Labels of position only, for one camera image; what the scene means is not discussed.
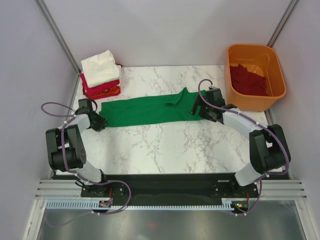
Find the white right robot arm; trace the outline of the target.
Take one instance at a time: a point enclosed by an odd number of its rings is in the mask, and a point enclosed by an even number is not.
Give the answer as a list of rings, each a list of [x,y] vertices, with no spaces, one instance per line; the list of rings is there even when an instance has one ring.
[[[265,125],[242,113],[233,104],[225,104],[219,88],[210,88],[203,95],[198,93],[191,114],[205,120],[219,122],[231,127],[249,140],[249,163],[237,171],[229,184],[229,191],[235,197],[247,191],[247,185],[268,177],[273,170],[284,168],[286,174],[291,155],[283,129],[278,124]]]

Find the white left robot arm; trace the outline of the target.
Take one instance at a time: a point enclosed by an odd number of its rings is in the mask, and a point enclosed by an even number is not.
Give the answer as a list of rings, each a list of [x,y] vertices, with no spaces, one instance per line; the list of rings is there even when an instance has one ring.
[[[107,120],[97,113],[98,104],[88,98],[78,100],[78,109],[65,117],[62,126],[45,132],[48,163],[53,171],[72,174],[92,185],[92,191],[99,197],[106,196],[110,185],[105,174],[87,160],[82,140],[85,130],[97,133],[104,130]]]

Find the green t-shirt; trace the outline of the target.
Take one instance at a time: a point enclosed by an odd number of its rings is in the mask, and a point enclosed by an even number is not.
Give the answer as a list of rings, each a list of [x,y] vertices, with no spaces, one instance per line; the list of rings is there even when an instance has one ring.
[[[198,110],[191,114],[197,95],[185,87],[176,94],[103,102],[99,115],[110,128],[200,121]]]

